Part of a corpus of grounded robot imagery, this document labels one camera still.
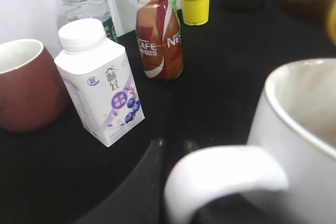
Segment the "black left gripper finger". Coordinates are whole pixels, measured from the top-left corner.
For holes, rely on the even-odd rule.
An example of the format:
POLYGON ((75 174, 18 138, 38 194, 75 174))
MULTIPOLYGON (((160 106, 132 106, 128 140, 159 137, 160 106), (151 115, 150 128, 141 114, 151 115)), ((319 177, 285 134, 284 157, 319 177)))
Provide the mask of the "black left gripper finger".
POLYGON ((159 223, 164 159, 165 139, 152 140, 120 186, 75 223, 159 223))

